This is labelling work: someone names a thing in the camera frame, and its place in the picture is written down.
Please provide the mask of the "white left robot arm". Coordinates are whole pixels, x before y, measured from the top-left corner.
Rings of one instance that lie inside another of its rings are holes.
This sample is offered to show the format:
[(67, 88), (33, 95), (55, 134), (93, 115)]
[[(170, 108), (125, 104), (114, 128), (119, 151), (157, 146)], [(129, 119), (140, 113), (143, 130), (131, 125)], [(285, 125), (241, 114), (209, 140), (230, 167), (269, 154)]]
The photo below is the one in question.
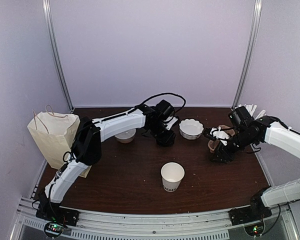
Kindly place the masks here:
[(63, 165), (39, 194), (39, 201), (47, 202), (41, 210), (43, 215), (51, 222), (62, 218), (61, 209), (55, 205), (63, 201), (79, 175), (101, 159), (104, 141), (130, 130), (144, 129), (150, 132), (159, 146), (170, 147), (176, 137), (172, 127), (178, 120), (175, 109), (165, 100), (155, 106), (140, 104), (103, 118), (84, 118), (70, 150), (63, 154)]

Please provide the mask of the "white paper coffee cup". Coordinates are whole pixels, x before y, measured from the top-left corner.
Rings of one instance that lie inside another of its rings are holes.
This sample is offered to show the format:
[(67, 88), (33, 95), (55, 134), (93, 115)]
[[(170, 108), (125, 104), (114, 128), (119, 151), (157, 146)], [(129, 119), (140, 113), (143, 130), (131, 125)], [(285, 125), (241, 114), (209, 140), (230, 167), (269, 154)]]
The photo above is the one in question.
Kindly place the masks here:
[(175, 192), (185, 176), (184, 168), (177, 162), (168, 162), (160, 170), (162, 185), (165, 191)]

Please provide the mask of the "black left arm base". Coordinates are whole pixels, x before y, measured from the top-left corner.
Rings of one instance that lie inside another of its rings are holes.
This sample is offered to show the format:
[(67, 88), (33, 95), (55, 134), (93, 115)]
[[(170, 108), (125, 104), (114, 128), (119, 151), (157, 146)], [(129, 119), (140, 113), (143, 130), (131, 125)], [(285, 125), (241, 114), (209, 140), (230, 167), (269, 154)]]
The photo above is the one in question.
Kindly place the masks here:
[(39, 219), (75, 227), (79, 219), (79, 211), (60, 207), (59, 204), (40, 203), (35, 216)]

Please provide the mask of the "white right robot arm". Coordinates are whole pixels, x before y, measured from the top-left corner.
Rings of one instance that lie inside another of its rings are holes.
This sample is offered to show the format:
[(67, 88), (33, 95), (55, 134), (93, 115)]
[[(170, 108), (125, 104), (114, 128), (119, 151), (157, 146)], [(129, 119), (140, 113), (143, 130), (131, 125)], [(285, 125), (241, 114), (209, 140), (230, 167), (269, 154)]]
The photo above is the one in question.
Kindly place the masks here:
[[(206, 138), (219, 141), (214, 150), (214, 162), (229, 163), (236, 152), (260, 143), (278, 147), (300, 159), (300, 133), (279, 118), (264, 115), (255, 119), (245, 106), (235, 108), (228, 117), (232, 129), (236, 131), (233, 136), (221, 127), (206, 128), (203, 131)], [(252, 200), (253, 205), (247, 208), (246, 216), (256, 221), (266, 212), (267, 207), (295, 201), (300, 201), (300, 178), (260, 191)]]

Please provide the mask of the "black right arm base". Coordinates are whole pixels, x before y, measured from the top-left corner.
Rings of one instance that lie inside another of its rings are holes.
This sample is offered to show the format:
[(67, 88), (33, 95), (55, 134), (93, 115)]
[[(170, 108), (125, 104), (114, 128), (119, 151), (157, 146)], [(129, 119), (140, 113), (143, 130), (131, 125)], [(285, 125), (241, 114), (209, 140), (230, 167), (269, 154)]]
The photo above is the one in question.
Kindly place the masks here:
[(272, 215), (269, 208), (262, 208), (261, 210), (252, 209), (250, 206), (242, 208), (233, 208), (228, 211), (231, 224), (233, 226), (247, 224), (268, 218)]

